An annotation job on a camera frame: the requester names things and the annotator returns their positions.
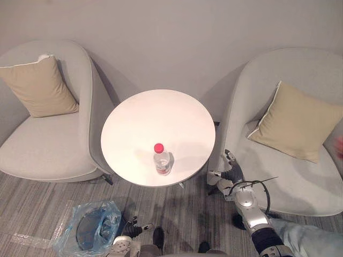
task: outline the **black shoe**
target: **black shoe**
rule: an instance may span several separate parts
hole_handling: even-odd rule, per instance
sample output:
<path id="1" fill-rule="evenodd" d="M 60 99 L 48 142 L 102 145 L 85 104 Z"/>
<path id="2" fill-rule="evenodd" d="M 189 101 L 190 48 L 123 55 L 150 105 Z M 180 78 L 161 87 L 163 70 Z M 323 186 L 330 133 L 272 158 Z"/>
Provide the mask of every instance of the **black shoe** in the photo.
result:
<path id="1" fill-rule="evenodd" d="M 163 228 L 158 226 L 154 230 L 154 234 L 152 236 L 152 243 L 158 247 L 158 249 L 161 250 L 161 253 L 163 251 L 163 244 L 165 243 L 165 232 L 163 231 Z"/>
<path id="2" fill-rule="evenodd" d="M 206 241 L 203 241 L 199 245 L 198 253 L 206 253 L 210 248 L 210 244 Z"/>

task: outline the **beige throw pillow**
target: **beige throw pillow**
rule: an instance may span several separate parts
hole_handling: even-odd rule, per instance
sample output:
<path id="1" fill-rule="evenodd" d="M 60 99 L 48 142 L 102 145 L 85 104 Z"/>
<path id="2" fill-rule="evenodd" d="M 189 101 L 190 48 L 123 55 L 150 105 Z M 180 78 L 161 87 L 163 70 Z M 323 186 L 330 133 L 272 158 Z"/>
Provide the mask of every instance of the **beige throw pillow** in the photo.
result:
<path id="1" fill-rule="evenodd" d="M 319 148 L 343 117 L 343 106 L 279 82 L 273 102 L 248 139 L 317 163 Z"/>
<path id="2" fill-rule="evenodd" d="M 33 117 L 70 114 L 79 110 L 62 80 L 54 56 L 40 57 L 35 63 L 0 67 L 0 78 Z"/>

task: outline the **plastic water bottle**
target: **plastic water bottle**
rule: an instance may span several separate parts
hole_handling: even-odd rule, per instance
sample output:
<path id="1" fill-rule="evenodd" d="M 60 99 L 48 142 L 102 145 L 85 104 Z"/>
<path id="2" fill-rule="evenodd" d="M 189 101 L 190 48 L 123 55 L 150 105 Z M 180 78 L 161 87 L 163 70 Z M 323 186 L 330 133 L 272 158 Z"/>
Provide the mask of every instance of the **plastic water bottle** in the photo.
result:
<path id="1" fill-rule="evenodd" d="M 170 173 L 170 155 L 168 152 L 164 152 L 164 149 L 161 143 L 154 146 L 154 163 L 157 173 L 166 176 Z"/>

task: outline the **blue plastic bag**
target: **blue plastic bag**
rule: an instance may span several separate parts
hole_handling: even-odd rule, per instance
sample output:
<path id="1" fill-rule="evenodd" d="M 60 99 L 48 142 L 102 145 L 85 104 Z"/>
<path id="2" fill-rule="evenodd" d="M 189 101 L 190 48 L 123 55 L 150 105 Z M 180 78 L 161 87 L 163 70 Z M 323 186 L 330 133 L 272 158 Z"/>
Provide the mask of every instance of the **blue plastic bag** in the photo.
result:
<path id="1" fill-rule="evenodd" d="M 113 201 L 90 202 L 73 208 L 67 229 L 54 249 L 60 257 L 103 254 L 112 245 L 121 221 Z"/>

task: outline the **round table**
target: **round table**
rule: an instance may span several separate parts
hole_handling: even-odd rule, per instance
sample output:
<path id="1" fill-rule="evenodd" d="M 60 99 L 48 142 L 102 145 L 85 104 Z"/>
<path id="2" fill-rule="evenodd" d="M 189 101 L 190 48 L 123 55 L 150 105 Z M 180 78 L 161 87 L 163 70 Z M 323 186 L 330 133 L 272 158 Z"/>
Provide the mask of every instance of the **round table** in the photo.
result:
<path id="1" fill-rule="evenodd" d="M 108 116 L 101 149 L 108 165 L 122 178 L 141 186 L 168 186 L 196 173 L 208 160 L 215 139 L 211 115 L 193 97 L 157 89 L 134 95 Z M 171 153 L 171 172 L 159 175 L 154 145 Z"/>

